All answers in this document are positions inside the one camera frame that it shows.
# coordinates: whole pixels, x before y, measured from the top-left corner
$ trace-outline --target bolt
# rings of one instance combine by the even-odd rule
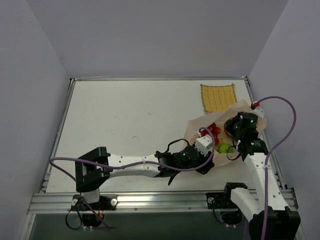
[[[208,199],[207,199],[209,204],[212,204],[214,200],[215,199],[212,196],[208,197]]]
[[[113,207],[114,207],[115,205],[117,205],[118,200],[117,200],[117,199],[115,199],[115,198],[113,198],[113,199],[111,199],[110,203],[111,203],[111,206],[113,206]]]

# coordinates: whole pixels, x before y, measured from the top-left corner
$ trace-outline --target table top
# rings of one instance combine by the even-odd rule
[[[243,80],[105,80],[76,81],[57,146],[56,157],[78,158],[96,147],[122,156],[147,156],[164,151],[182,138],[188,120],[202,116],[200,84],[234,84],[237,100],[251,102]],[[182,143],[173,145],[178,152]],[[55,163],[75,175],[70,161]],[[101,192],[160,192],[223,190],[226,182],[245,183],[254,189],[241,159],[214,167],[206,175],[181,172],[168,178],[121,176],[108,179]],[[76,192],[75,182],[52,168],[47,193]]]

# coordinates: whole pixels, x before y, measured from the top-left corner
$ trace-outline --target paper bag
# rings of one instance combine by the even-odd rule
[[[235,117],[238,112],[249,112],[251,110],[250,106],[248,103],[243,99],[241,101],[236,102],[233,105],[230,105],[228,110],[225,112],[212,112],[212,113],[207,113],[201,117],[198,117],[193,120],[188,121],[188,125],[184,134],[184,138],[187,139],[190,144],[193,144],[196,139],[199,137],[197,134],[197,131],[201,127],[208,127],[210,124],[215,123],[219,128],[221,128],[221,133],[218,134],[218,138],[220,143],[224,144],[230,144],[233,145],[232,139],[227,136],[227,134],[224,131],[224,125],[227,120],[230,118]],[[267,126],[267,119],[264,118],[259,118],[257,122],[257,131],[262,134],[264,129]],[[227,159],[227,154],[226,153],[218,153],[217,147],[214,150],[214,155],[213,155],[213,163],[215,164],[216,167],[218,166],[223,166],[231,161]],[[231,150],[228,152],[228,157],[230,159],[235,158],[239,153],[233,148],[233,153],[231,153]]]

